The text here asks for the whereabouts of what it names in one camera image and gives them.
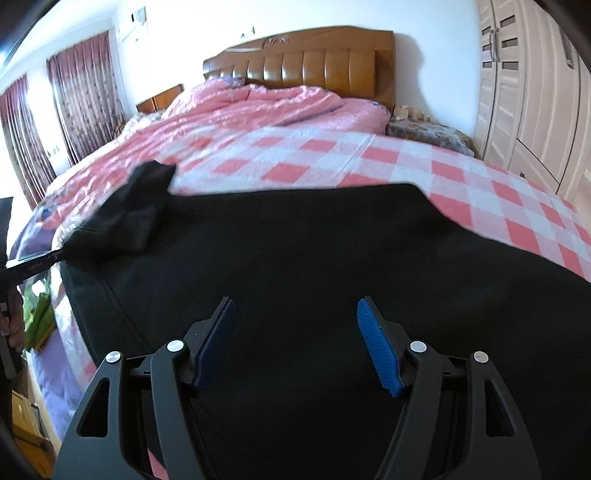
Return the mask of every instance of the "hand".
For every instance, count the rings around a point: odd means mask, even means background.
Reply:
[[[22,319],[22,297],[16,287],[8,292],[8,302],[10,304],[10,324],[8,319],[0,313],[0,331],[2,333],[10,332],[8,344],[20,353],[25,347],[25,323]]]

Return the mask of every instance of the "red and white checkered fabric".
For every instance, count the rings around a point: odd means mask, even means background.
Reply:
[[[516,175],[438,147],[357,132],[206,127],[149,155],[177,165],[173,194],[414,183],[460,225],[591,281],[591,238],[571,204]],[[95,366],[57,269],[51,286],[61,291],[60,333],[64,344],[77,345],[67,349],[69,361],[73,370],[83,368],[76,377],[86,388]]]

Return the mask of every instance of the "curtain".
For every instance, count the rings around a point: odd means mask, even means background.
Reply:
[[[28,90],[24,76],[0,95],[0,120],[12,165],[33,209],[43,200],[56,174],[35,126],[27,101]]]
[[[123,121],[109,33],[51,57],[47,71],[70,164],[75,165],[112,141]]]

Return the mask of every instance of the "blue gripper pad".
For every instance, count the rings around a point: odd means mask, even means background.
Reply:
[[[360,300],[357,304],[357,325],[363,335],[365,346],[382,386],[386,390],[390,390],[390,394],[394,398],[399,397],[403,387],[400,380],[398,357],[380,326],[378,318],[365,299]]]
[[[201,350],[199,350],[195,380],[193,381],[193,385],[198,391],[211,385],[217,367],[222,360],[226,344],[234,331],[235,320],[236,304],[233,300],[230,300],[220,313]]]

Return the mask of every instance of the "bed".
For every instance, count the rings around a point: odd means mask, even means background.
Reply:
[[[52,188],[14,256],[59,247],[137,165],[155,159],[177,166],[170,190],[181,195],[414,183],[464,227],[591,281],[591,238],[572,205],[473,158],[383,135],[394,105],[392,32],[327,27],[274,35],[207,59],[203,71],[207,82],[172,99],[160,120]],[[58,324],[51,341],[62,360],[42,352],[34,368],[63,436],[96,365],[59,269],[50,275]]]

